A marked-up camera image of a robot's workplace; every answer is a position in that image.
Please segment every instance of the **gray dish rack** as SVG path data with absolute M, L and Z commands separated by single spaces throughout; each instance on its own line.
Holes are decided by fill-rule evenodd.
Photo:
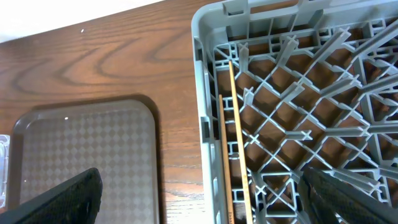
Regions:
M 275 4 L 286 7 L 270 10 Z M 307 222 L 297 182 L 308 165 L 397 205 L 397 18 L 397 1 L 373 0 L 230 0 L 197 11 L 192 43 L 210 223 L 227 223 L 225 194 L 233 194 L 235 218 L 243 220 L 241 186 L 225 192 L 219 133 L 219 104 L 222 113 L 233 109 L 222 78 L 230 60 L 241 117 L 248 111 L 255 117 L 251 125 L 242 118 L 242 126 L 256 223 Z M 280 117 L 287 110 L 298 118 L 285 122 Z M 234 167 L 239 154 L 232 136 L 227 150 Z M 297 150 L 289 151 L 292 144 Z M 335 145 L 342 150 L 333 152 Z M 260 161 L 248 158 L 253 151 L 260 151 Z

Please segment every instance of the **wooden table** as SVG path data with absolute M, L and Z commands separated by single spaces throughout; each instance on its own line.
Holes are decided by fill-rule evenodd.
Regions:
M 191 19 L 210 2 L 167 0 L 0 44 L 0 134 L 32 109 L 141 100 L 159 124 L 162 222 L 202 219 Z

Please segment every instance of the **white surface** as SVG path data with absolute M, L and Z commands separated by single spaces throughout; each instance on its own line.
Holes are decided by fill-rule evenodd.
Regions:
M 161 0 L 0 1 L 0 43 L 159 1 Z

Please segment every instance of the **gray tray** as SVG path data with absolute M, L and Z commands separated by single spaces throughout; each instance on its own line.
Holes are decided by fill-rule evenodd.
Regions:
M 96 223 L 159 223 L 155 121 L 138 101 L 25 114 L 9 160 L 8 209 L 96 167 L 103 180 Z

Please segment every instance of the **wooden chopstick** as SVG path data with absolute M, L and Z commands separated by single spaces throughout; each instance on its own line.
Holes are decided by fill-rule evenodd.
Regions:
M 224 104 L 223 96 L 218 95 L 220 100 L 220 121 L 221 121 L 221 141 L 222 141 L 222 153 L 224 162 L 224 176 L 225 176 L 225 191 L 226 191 L 226 203 L 228 212 L 228 223 L 235 224 L 234 219 L 234 207 L 232 203 L 232 188 L 231 188 L 231 174 L 229 173 L 229 155 L 228 155 L 228 144 L 226 142 L 226 128 L 225 128 L 225 117 L 224 117 Z
M 233 102 L 233 107 L 234 107 L 236 138 L 238 140 L 239 161 L 240 161 L 241 173 L 242 173 L 243 197 L 244 197 L 244 205 L 245 205 L 245 209 L 246 209 L 246 223 L 253 224 L 253 215 L 252 215 L 252 210 L 251 210 L 250 192 L 249 192 L 249 183 L 248 183 L 248 172 L 246 171 L 246 161 L 245 161 L 244 148 L 243 148 L 241 118 L 239 117 L 239 105 L 238 105 L 238 98 L 236 97 L 235 74 L 234 74 L 234 69 L 232 66 L 232 61 L 229 61 L 229 77 L 231 79 L 232 102 Z

